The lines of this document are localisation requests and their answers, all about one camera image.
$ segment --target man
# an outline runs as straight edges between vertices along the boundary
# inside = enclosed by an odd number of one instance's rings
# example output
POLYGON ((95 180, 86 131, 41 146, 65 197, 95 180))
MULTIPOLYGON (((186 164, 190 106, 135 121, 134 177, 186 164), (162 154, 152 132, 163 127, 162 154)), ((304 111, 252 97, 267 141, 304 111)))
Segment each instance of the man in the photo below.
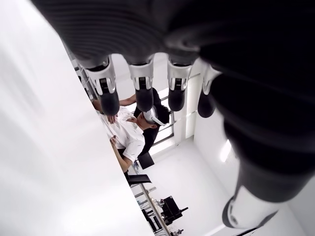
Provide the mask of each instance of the man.
MULTIPOLYGON (((99 110, 99 101, 95 100, 92 103, 95 109, 99 110)), ((158 103, 155 104, 155 109, 157 112, 157 119, 162 123, 168 123, 169 110, 158 103)), ((159 124, 148 123, 142 112, 138 114, 136 118, 123 106, 120 107, 119 112, 114 119, 113 117, 107 117, 101 114, 100 117, 106 126, 107 135, 110 138, 118 162, 125 173, 146 145, 146 140, 143 135, 144 131, 158 129, 159 124), (124 148, 125 150, 123 153, 119 152, 119 149, 124 148)))
MULTIPOLYGON (((157 90, 155 88, 152 88, 152 91, 153 91, 153 104, 154 105, 161 105, 161 99, 158 95, 157 90)), ((135 102, 136 102, 136 95, 134 94, 130 98, 119 101, 119 105, 125 107, 125 106, 129 106, 131 104, 134 104, 135 102)), ((96 100, 96 102, 93 105, 94 105, 94 108, 96 110, 98 110, 100 112, 102 111, 102 108, 101 108, 99 101, 96 100)), ((137 118, 140 115, 140 113, 141 113, 141 111, 138 109, 138 107, 136 107, 133 115, 137 118)), ((116 120, 116 117, 117 117, 117 115, 116 116, 108 116, 108 121, 110 123, 114 123, 116 120)), ((152 147, 152 145, 154 144, 154 142, 157 138, 159 127, 160 126, 158 125, 157 128, 154 128, 154 129, 148 128, 148 129, 144 130, 143 136, 145 139, 145 145, 143 147, 142 152, 139 154, 139 156, 147 153, 150 150, 150 148, 152 147)))

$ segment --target robotic hand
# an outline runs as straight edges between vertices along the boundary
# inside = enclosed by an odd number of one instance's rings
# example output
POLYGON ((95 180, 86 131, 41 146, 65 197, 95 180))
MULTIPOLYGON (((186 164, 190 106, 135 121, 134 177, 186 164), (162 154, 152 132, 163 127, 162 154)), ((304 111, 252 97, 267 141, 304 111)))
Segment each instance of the robotic hand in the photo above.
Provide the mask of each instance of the robotic hand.
POLYGON ((88 70, 108 115, 119 109, 111 54, 128 62, 144 112, 153 105, 154 53, 169 55, 174 111, 183 107, 195 59, 209 63, 198 112, 221 112, 240 159, 222 215, 226 226, 262 226, 314 175, 314 8, 277 1, 32 1, 88 70))

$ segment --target black equipment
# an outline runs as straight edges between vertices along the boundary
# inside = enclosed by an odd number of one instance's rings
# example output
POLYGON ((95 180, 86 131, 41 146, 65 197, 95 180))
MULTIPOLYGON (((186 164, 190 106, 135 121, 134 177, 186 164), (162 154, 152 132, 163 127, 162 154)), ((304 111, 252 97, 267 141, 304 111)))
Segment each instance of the black equipment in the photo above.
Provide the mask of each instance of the black equipment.
POLYGON ((149 222, 153 232, 157 231, 156 226, 154 225, 153 221, 151 220, 151 218, 148 216, 148 214, 146 213, 145 210, 142 210, 142 213, 144 215, 144 217, 146 218, 146 220, 149 222))
POLYGON ((163 204, 163 212, 161 213, 161 215, 164 217, 164 222, 166 223, 166 225, 170 225, 173 223, 174 220, 182 217, 182 212, 188 209, 187 207, 179 210, 172 196, 161 200, 161 203, 163 204))
POLYGON ((155 223, 157 224, 158 229, 162 229, 162 225, 159 223, 158 218, 156 216, 153 217, 155 223))
POLYGON ((143 170, 154 165, 154 161, 148 152, 141 156, 138 156, 138 161, 143 170))

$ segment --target man's hand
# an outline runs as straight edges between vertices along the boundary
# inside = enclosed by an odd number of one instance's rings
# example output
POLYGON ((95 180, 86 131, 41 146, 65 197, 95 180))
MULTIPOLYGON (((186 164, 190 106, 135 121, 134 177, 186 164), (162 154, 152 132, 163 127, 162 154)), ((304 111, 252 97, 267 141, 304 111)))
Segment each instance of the man's hand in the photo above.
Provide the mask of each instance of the man's hand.
POLYGON ((107 116, 108 121, 113 124, 116 121, 116 117, 118 117, 118 114, 114 115, 114 116, 107 116))
POLYGON ((92 102, 92 104, 93 104, 95 110, 97 110, 97 111, 99 111, 99 112, 103 112, 102 106, 101 106, 99 100, 93 100, 93 101, 91 101, 91 102, 92 102))
POLYGON ((114 135, 112 138, 110 138, 110 144, 112 145, 112 147, 115 147, 116 146, 116 135, 114 135))

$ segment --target white vr headset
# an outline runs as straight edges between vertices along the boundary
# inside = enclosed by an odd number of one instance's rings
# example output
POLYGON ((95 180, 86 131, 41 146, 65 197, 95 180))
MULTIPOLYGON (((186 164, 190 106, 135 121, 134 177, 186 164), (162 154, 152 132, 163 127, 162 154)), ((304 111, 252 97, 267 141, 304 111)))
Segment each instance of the white vr headset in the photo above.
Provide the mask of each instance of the white vr headset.
POLYGON ((166 124, 162 123, 158 119, 158 113, 155 106, 153 106, 149 111, 143 113, 144 118, 146 119, 147 123, 149 124, 159 124, 161 126, 165 126, 166 124))

